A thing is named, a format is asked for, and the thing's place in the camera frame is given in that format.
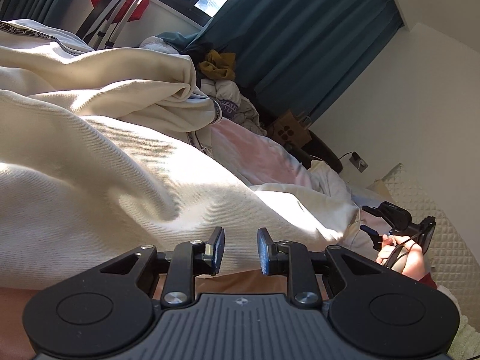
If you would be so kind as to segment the person's right hand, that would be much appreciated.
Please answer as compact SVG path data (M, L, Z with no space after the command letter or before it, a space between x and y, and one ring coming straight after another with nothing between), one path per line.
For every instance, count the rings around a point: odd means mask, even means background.
M400 251L399 256L392 261L397 272L415 281L420 281L427 275L423 250L409 236L383 235L382 248L377 254L376 262L385 267L396 250Z

